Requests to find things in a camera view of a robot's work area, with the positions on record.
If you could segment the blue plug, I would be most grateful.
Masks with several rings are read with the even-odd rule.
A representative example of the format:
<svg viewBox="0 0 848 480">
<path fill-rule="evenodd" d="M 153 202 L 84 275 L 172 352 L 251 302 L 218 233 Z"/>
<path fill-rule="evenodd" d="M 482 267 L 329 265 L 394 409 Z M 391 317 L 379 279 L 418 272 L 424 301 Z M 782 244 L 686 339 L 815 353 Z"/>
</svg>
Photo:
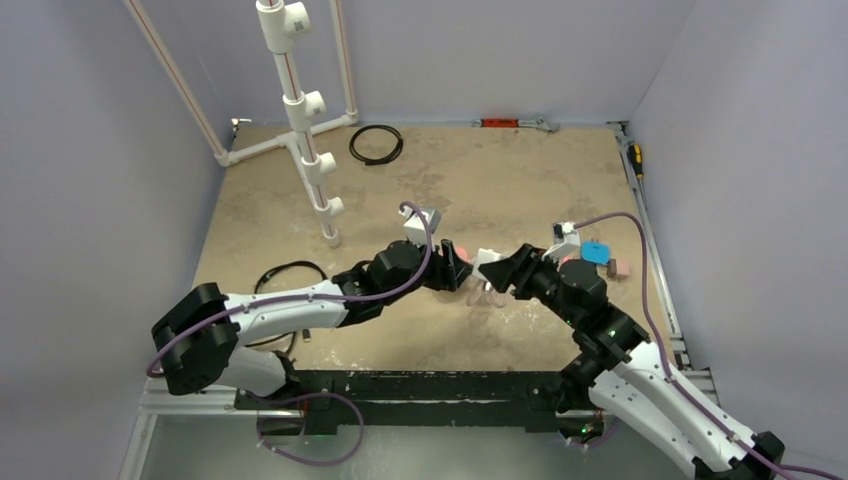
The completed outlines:
<svg viewBox="0 0 848 480">
<path fill-rule="evenodd" d="M 583 242 L 580 247 L 580 257 L 587 262 L 600 266 L 608 265 L 612 259 L 610 247 L 596 241 Z"/>
</svg>

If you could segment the small pink brown plug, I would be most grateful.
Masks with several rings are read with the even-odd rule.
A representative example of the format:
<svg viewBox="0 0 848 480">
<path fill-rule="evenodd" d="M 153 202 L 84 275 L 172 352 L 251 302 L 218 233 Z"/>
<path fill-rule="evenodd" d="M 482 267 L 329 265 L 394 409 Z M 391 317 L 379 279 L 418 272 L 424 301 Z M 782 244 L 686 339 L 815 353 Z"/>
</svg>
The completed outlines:
<svg viewBox="0 0 848 480">
<path fill-rule="evenodd" d="M 611 258 L 606 266 L 607 276 L 621 280 L 631 276 L 631 266 L 627 261 Z"/>
</svg>

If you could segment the white cube socket adapter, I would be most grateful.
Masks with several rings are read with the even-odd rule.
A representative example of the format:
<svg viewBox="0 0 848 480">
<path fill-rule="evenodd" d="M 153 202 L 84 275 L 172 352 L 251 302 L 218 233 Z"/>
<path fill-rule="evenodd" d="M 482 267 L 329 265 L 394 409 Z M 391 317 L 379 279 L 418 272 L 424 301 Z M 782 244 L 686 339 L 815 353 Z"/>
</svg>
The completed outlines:
<svg viewBox="0 0 848 480">
<path fill-rule="evenodd" d="M 478 268 L 481 265 L 498 262 L 507 258 L 507 255 L 498 251 L 486 248 L 480 248 L 474 256 L 473 265 Z"/>
</svg>

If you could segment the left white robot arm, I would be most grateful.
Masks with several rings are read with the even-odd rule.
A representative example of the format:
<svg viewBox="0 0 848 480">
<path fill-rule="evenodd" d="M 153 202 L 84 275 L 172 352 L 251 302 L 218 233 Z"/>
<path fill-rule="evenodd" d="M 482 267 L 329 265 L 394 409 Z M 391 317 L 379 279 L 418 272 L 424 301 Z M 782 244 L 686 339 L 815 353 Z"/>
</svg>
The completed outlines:
<svg viewBox="0 0 848 480">
<path fill-rule="evenodd" d="M 400 240 L 371 260 L 300 289 L 224 294 L 217 283 L 204 283 L 154 324 L 152 364 L 174 396 L 218 384 L 284 409 L 297 399 L 294 369 L 281 355 L 254 350 L 251 343 L 304 329 L 358 325 L 421 287 L 455 292 L 472 272 L 472 262 L 448 240 L 433 250 Z"/>
</svg>

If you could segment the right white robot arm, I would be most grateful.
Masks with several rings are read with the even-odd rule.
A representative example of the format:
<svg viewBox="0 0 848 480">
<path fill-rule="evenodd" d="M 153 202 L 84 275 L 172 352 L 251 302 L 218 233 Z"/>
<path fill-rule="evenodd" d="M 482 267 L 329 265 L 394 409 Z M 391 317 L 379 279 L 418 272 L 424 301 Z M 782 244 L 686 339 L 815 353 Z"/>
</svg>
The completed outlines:
<svg viewBox="0 0 848 480">
<path fill-rule="evenodd" d="M 537 300 L 572 328 L 580 353 L 561 372 L 560 407 L 613 414 L 692 479 L 776 477 L 783 442 L 735 420 L 688 380 L 663 344 L 610 302 L 592 263 L 558 263 L 525 244 L 474 270 L 497 292 Z"/>
</svg>

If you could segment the red adjustable wrench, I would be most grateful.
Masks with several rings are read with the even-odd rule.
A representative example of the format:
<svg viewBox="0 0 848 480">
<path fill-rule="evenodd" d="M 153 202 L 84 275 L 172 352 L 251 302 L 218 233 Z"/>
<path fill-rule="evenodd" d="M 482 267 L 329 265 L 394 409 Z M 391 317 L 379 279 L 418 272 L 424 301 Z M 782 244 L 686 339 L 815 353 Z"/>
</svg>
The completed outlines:
<svg viewBox="0 0 848 480">
<path fill-rule="evenodd" d="M 482 118 L 475 119 L 471 122 L 474 128 L 528 128 L 542 131 L 544 133 L 555 133 L 559 130 L 559 126 L 554 123 L 549 123 L 544 117 L 535 119 L 520 119 L 520 118 Z"/>
</svg>

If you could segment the yellow black screwdriver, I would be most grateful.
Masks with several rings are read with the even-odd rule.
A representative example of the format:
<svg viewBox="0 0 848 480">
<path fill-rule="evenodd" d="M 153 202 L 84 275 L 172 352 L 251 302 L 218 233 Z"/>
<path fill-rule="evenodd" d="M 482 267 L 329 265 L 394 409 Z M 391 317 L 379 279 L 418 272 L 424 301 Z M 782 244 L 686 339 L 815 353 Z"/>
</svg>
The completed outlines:
<svg viewBox="0 0 848 480">
<path fill-rule="evenodd" d="M 644 162 L 641 147 L 636 143 L 631 143 L 627 149 L 627 158 L 634 176 L 638 180 L 641 180 L 644 177 Z"/>
</svg>

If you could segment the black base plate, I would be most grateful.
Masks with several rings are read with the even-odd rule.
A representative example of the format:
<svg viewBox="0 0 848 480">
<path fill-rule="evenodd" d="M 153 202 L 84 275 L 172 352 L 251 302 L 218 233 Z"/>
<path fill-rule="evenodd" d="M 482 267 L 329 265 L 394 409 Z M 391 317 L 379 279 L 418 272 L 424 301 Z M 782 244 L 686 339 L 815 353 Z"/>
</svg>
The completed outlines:
<svg viewBox="0 0 848 480">
<path fill-rule="evenodd" d="M 574 429 L 569 413 L 591 416 L 588 392 L 557 371 L 303 370 L 268 398 L 239 391 L 234 406 L 254 411 L 261 431 L 283 435 L 285 411 L 307 435 L 341 426 L 515 427 L 528 433 Z"/>
</svg>

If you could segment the aluminium frame rail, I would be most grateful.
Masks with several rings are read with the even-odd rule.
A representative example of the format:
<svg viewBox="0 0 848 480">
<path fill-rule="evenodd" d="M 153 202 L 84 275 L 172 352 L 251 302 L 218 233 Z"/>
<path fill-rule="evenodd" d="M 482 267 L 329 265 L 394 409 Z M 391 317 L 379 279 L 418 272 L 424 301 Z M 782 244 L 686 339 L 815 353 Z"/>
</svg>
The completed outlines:
<svg viewBox="0 0 848 480">
<path fill-rule="evenodd" d="M 651 275 L 662 305 L 663 320 L 669 332 L 669 340 L 674 362 L 686 375 L 686 377 L 701 389 L 710 401 L 720 404 L 711 371 L 709 369 L 696 370 L 692 368 L 692 363 L 688 355 L 688 348 L 678 321 L 675 304 L 671 297 L 664 264 L 648 215 L 647 204 L 645 202 L 644 180 L 637 177 L 634 167 L 628 157 L 629 149 L 631 146 L 636 144 L 636 141 L 627 134 L 627 122 L 608 122 L 607 125 L 611 128 L 613 135 L 615 136 L 627 178 L 628 187 L 634 197 L 638 217 L 646 235 L 648 255 L 651 264 Z"/>
</svg>

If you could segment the white PVC pipe frame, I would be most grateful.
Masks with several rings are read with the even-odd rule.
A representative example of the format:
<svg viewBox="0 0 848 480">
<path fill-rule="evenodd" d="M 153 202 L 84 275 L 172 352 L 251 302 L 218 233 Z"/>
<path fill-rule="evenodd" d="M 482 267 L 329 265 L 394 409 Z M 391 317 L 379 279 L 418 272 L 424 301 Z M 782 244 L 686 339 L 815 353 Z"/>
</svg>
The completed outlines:
<svg viewBox="0 0 848 480">
<path fill-rule="evenodd" d="M 353 126 L 359 121 L 342 3 L 331 1 L 329 5 L 345 111 L 337 118 L 318 124 L 314 122 L 314 118 L 327 111 L 326 102 L 319 91 L 304 90 L 293 55 L 296 39 L 311 31 L 311 20 L 306 7 L 301 2 L 255 3 L 264 40 L 275 62 L 282 88 L 282 102 L 291 130 L 241 150 L 224 148 L 142 3 L 126 1 L 124 5 L 210 146 L 217 163 L 222 167 L 231 167 L 277 149 L 288 150 L 308 196 L 309 205 L 316 215 L 324 241 L 329 247 L 339 246 L 341 234 L 335 220 L 345 211 L 345 205 L 341 198 L 330 196 L 326 186 L 326 177 L 334 172 L 338 165 L 331 153 L 319 151 L 315 137 L 342 127 Z"/>
</svg>

